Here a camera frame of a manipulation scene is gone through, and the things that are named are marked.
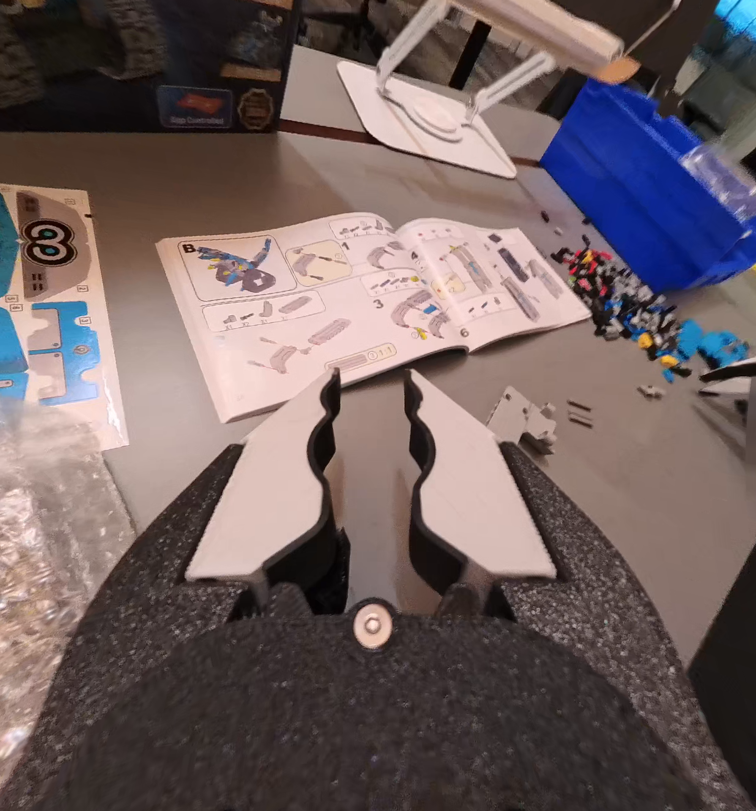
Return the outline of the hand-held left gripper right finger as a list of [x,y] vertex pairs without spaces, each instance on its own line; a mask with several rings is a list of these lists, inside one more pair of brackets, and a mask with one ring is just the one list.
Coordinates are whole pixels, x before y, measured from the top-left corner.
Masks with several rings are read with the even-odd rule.
[[440,596],[467,585],[554,581],[557,563],[500,441],[416,370],[404,372],[411,491],[409,559]]

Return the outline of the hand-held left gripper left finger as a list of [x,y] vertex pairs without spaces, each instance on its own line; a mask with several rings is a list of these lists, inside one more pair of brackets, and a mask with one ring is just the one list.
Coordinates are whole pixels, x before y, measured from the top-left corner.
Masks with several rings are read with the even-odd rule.
[[311,591],[339,547],[326,469],[336,453],[341,374],[328,370],[244,439],[186,566],[190,583],[237,584],[264,600],[271,587]]

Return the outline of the blue grey sticker sheet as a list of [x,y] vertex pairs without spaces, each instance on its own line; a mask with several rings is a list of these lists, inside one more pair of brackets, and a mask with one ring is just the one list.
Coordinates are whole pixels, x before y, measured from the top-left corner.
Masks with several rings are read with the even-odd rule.
[[0,184],[0,398],[129,444],[86,191]]

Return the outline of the instruction booklet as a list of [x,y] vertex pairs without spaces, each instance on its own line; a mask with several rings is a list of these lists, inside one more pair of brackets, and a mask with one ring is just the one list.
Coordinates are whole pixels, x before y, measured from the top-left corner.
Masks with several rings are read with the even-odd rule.
[[330,370],[348,386],[590,318],[520,229],[348,212],[156,249],[222,423]]

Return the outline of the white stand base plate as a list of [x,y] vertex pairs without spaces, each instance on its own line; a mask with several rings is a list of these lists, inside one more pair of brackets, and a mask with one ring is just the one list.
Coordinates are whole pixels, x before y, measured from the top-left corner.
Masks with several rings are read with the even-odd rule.
[[[452,6],[537,47],[521,65],[480,88],[464,104],[393,77]],[[605,84],[620,84],[633,77],[640,65],[627,54],[619,37],[554,2],[428,1],[383,51],[377,66],[340,61],[336,70],[364,129],[381,144],[514,179],[512,160],[481,114],[558,66],[571,67]]]

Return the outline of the small clear plastic bag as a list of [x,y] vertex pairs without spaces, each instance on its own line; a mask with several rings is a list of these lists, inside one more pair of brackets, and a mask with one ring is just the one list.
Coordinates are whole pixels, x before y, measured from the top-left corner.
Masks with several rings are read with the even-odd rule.
[[678,162],[738,220],[756,217],[756,177],[719,140],[691,148]]

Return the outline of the dark toy kit box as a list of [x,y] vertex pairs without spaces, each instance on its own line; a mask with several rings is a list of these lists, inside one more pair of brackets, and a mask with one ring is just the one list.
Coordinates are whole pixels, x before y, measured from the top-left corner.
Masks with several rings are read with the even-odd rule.
[[0,1],[0,131],[272,132],[301,8]]

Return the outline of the pile of small building pins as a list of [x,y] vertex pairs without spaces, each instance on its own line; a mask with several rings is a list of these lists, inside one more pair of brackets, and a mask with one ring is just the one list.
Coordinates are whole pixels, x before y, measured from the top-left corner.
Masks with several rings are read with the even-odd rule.
[[561,248],[549,255],[567,271],[569,288],[590,310],[595,335],[605,340],[628,340],[672,383],[692,375],[690,353],[680,348],[681,322],[677,307],[655,293],[614,256],[594,250],[588,238],[579,250]]

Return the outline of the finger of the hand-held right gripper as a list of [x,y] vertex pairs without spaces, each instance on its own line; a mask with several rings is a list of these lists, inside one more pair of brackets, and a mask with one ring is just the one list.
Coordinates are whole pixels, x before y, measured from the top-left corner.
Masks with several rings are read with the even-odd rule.
[[756,358],[728,364],[700,375],[704,384],[698,389],[703,397],[748,397],[751,381],[756,378]]

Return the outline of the blue plastic bin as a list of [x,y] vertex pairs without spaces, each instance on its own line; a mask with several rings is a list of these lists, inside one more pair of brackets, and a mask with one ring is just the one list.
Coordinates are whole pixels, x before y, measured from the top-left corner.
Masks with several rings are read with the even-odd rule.
[[658,103],[587,79],[541,167],[656,293],[715,286],[756,264],[742,221],[680,163],[701,141]]

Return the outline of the dark cloth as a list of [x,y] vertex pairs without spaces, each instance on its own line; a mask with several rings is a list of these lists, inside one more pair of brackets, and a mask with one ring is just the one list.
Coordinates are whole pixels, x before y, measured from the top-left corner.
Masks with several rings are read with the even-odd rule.
[[756,806],[756,543],[688,677],[715,742]]

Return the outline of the grey flat panel piece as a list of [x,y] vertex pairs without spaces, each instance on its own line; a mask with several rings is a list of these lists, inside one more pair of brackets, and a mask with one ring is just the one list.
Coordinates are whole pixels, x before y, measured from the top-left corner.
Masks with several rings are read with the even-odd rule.
[[508,386],[486,421],[486,428],[499,442],[519,444],[528,426],[532,402]]

